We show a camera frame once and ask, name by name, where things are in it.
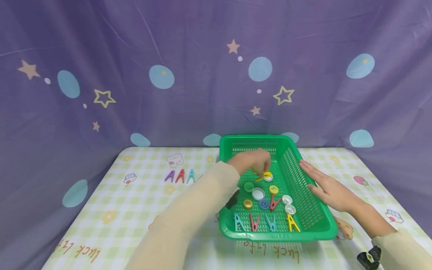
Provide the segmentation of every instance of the purple backdrop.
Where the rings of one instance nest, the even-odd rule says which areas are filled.
[[[432,235],[431,7],[0,1],[0,269],[41,268],[122,149],[233,133],[353,150]]]

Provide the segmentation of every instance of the yellow star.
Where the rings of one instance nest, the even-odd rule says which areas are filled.
[[[93,130],[99,132],[99,128],[100,128],[100,126],[99,126],[98,122],[97,122],[97,121],[94,122],[94,123],[93,123]]]
[[[102,104],[102,106],[104,106],[104,108],[108,107],[109,103],[116,103],[116,101],[111,97],[111,91],[99,91],[98,89],[95,89],[95,93],[96,93],[96,98],[93,101],[94,103],[100,103]],[[108,100],[103,102],[101,100],[99,100],[99,98],[101,97],[100,95],[108,95]]]
[[[288,93],[288,96],[287,96],[287,99],[280,99],[280,95],[282,94],[282,92],[284,92],[284,93]],[[274,95],[273,97],[275,98],[275,99],[277,99],[277,105],[279,106],[279,105],[281,105],[282,103],[284,103],[284,102],[292,102],[292,100],[291,100],[291,95],[292,95],[292,93],[294,92],[294,89],[291,89],[291,90],[287,90],[287,89],[285,89],[285,87],[280,87],[280,91],[279,91],[279,93],[278,94],[276,94],[276,95]]]
[[[230,53],[237,54],[237,49],[240,47],[240,45],[235,43],[234,39],[232,40],[231,44],[227,44],[227,46],[229,47],[229,54]]]
[[[24,60],[21,60],[21,62],[22,67],[20,67],[18,70],[27,74],[29,79],[32,79],[33,77],[40,77],[40,75],[36,72],[36,65],[29,65]]]
[[[254,109],[251,110],[251,112],[253,112],[254,115],[256,115],[256,114],[260,114],[260,109],[261,109],[261,108],[257,108],[256,106],[254,106]]]

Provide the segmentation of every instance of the table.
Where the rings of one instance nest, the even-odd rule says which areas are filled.
[[[303,158],[338,179],[369,202],[399,230],[410,233],[426,250],[432,240],[385,189],[365,164],[343,148],[300,148]],[[126,266],[135,247],[157,216],[179,193],[218,160],[218,148],[131,147],[122,151],[43,270],[110,270]],[[185,183],[175,180],[181,169]],[[174,182],[164,181],[175,171]],[[332,241],[251,243],[224,238],[214,216],[197,233],[184,269],[349,269],[360,270],[357,254],[369,250],[370,239],[346,213],[332,210],[339,234]]]

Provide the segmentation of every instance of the blue circle print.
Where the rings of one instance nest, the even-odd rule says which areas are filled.
[[[219,146],[220,138],[220,135],[213,133],[206,136],[203,140],[203,143],[210,147]]]
[[[139,134],[139,133],[133,133],[130,136],[130,141],[139,147],[150,146],[150,141],[146,137],[144,137],[142,134]]]
[[[297,134],[292,133],[292,132],[285,132],[282,135],[290,137],[294,141],[294,143],[297,143],[300,139],[300,137]]]
[[[79,83],[72,73],[67,70],[60,70],[57,74],[57,82],[60,90],[66,95],[66,97],[79,97]]]
[[[351,133],[349,136],[349,143],[353,147],[358,148],[369,148],[375,145],[371,134],[364,129],[359,129]]]
[[[351,79],[361,79],[369,75],[375,67],[375,59],[370,54],[360,54],[354,58],[346,69]]]
[[[65,207],[71,208],[79,205],[84,201],[89,190],[87,180],[79,180],[63,196],[62,203]]]
[[[266,57],[257,57],[249,65],[249,77],[255,82],[262,82],[270,77],[273,66]]]
[[[152,84],[159,89],[168,89],[174,84],[174,74],[165,66],[152,66],[149,77]]]

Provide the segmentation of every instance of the black clip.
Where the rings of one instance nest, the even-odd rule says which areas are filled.
[[[379,268],[379,261],[381,259],[381,249],[374,246],[369,252],[362,252],[357,255],[357,261],[366,270],[377,270]]]
[[[237,204],[237,196],[240,193],[240,190],[238,189],[233,196],[231,197],[231,199],[229,199],[229,201],[226,203],[225,207],[228,209],[231,209],[231,207],[233,207],[235,204]]]

